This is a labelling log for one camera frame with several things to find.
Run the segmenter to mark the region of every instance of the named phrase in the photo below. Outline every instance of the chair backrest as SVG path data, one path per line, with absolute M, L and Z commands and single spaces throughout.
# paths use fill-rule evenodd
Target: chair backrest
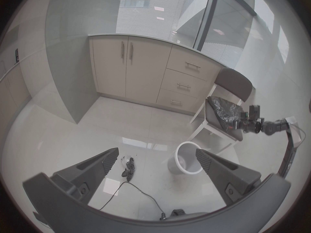
M 234 69 L 224 67 L 220 70 L 215 84 L 225 88 L 245 102 L 252 92 L 253 85 L 244 75 Z

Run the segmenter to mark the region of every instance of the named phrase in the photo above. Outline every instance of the white trash can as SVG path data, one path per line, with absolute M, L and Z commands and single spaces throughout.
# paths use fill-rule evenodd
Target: white trash can
M 167 161 L 167 167 L 173 174 L 197 174 L 202 171 L 196 159 L 196 149 L 201 147 L 194 142 L 183 142 Z

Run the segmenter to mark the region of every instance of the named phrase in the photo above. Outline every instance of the white floor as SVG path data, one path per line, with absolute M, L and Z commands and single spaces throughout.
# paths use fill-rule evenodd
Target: white floor
M 136 171 L 131 182 L 153 196 L 167 215 L 174 209 L 186 213 L 212 212 L 225 206 L 209 177 L 202 171 L 193 176 L 171 174 L 167 159 L 203 119 L 189 124 L 191 116 L 100 97 L 78 125 L 63 120 L 30 101 L 19 114 L 7 137 L 2 175 L 13 197 L 40 229 L 47 230 L 32 215 L 22 182 L 33 175 L 74 165 L 110 148 L 119 157 L 94 194 L 89 205 L 101 208 L 112 196 L 103 192 L 107 178 L 119 182 L 124 167 L 121 157 L 134 158 Z M 218 153 L 227 142 L 202 131 L 194 140 L 201 148 Z M 222 157 L 239 163 L 233 148 Z M 129 184 L 124 184 L 103 211 L 127 218 L 158 220 L 155 203 Z

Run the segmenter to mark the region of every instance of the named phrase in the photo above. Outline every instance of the gray chair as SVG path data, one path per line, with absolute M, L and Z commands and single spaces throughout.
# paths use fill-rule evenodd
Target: gray chair
M 221 86 L 222 88 L 226 89 L 227 91 L 238 97 L 240 99 L 237 103 L 238 105 L 240 105 L 242 101 L 245 102 L 248 99 L 253 88 L 252 83 L 245 76 L 235 71 L 234 69 L 227 67 L 224 67 L 220 70 L 215 80 L 215 83 L 208 94 L 208 97 L 213 94 L 217 85 Z M 228 133 L 223 130 L 215 115 L 214 109 L 209 104 L 207 99 L 205 99 L 199 110 L 191 119 L 190 123 L 193 122 L 193 120 L 197 117 L 203 107 L 205 107 L 205 120 L 193 132 L 193 134 L 187 139 L 187 141 L 191 141 L 203 128 L 230 142 L 226 147 L 222 149 L 222 151 L 243 140 L 241 129 L 232 130 Z

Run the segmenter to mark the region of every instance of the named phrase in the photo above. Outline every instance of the metal handle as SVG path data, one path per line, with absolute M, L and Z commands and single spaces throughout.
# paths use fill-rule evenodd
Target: metal handle
M 181 85 L 181 86 L 184 86 L 184 87 L 188 87 L 188 88 L 191 88 L 190 86 L 188 85 L 185 85 L 185 84 L 181 84 L 181 83 L 177 83 L 178 85 Z
M 190 64 L 190 65 L 193 65 L 193 66 L 195 66 L 195 67 L 201 68 L 200 66 L 197 66 L 197 65 L 195 65 L 195 64 L 192 64 L 192 63 L 190 63 L 190 62 L 188 62 L 188 61 L 186 61 L 186 63 L 187 63 L 187 64 Z
M 123 41 L 121 42 L 121 59 L 123 58 Z
M 132 59 L 132 48 L 133 48 L 133 45 L 132 45 L 132 42 L 131 42 L 131 45 L 130 45 L 130 60 Z
M 174 101 L 174 100 L 171 100 L 171 102 L 173 102 L 173 103 L 181 103 L 181 104 L 183 104 L 182 102 L 177 102 L 177 101 Z

